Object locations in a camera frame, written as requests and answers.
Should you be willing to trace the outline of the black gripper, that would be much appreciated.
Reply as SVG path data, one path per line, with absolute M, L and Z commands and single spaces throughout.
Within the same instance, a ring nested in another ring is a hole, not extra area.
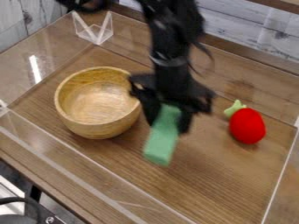
M 190 60 L 186 57 L 150 57 L 154 71 L 134 73 L 129 80 L 133 96 L 143 105 L 145 117 L 154 125 L 162 104 L 170 103 L 181 108 L 178 130 L 181 134 L 190 131 L 194 113 L 210 113 L 216 92 L 193 77 Z

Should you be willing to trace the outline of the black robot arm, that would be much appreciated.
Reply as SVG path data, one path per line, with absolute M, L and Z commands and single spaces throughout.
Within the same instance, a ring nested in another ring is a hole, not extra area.
M 212 112 L 216 92 L 193 77 L 192 48 L 205 53 L 202 45 L 205 18 L 196 0 L 135 0 L 142 8 L 151 35 L 151 73 L 130 76 L 131 95 L 142 102 L 150 124 L 158 120 L 163 105 L 179 109 L 175 126 L 182 134 L 190 131 L 197 114 Z

